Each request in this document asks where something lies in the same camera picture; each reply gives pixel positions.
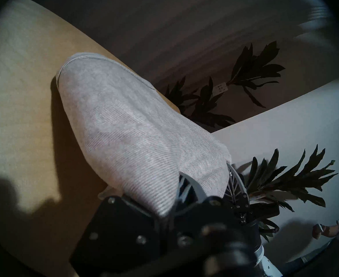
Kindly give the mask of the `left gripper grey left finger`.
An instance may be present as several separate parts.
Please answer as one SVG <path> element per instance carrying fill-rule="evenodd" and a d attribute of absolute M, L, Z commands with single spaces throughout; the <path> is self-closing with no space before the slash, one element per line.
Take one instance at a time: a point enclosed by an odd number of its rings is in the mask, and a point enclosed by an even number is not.
<path fill-rule="evenodd" d="M 71 257 L 79 277 L 126 273 L 161 255 L 156 215 L 132 199 L 111 195 L 99 205 Z"/>

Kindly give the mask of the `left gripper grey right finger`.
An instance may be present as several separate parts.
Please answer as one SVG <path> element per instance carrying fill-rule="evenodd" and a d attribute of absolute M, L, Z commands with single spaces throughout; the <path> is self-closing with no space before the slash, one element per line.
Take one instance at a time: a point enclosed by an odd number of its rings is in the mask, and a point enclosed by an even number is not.
<path fill-rule="evenodd" d="M 249 211 L 207 195 L 180 172 L 175 201 L 163 218 L 164 277 L 259 277 Z"/>

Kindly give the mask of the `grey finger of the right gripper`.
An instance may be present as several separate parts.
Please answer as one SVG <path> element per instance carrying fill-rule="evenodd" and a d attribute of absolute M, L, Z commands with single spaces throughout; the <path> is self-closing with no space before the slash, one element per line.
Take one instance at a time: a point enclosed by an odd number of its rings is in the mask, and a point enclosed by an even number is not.
<path fill-rule="evenodd" d="M 229 180 L 225 190 L 225 199 L 234 206 L 249 206 L 249 196 L 243 179 L 231 164 L 227 163 L 227 168 L 229 171 Z"/>

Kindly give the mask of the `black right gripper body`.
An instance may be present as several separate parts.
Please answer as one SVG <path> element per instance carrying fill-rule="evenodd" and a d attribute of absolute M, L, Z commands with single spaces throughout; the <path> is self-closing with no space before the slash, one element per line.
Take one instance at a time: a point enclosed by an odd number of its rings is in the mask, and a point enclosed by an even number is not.
<path fill-rule="evenodd" d="M 234 201 L 229 202 L 229 206 L 240 223 L 253 223 L 280 214 L 277 203 L 254 203 L 250 204 L 249 197 L 246 193 L 241 193 Z"/>

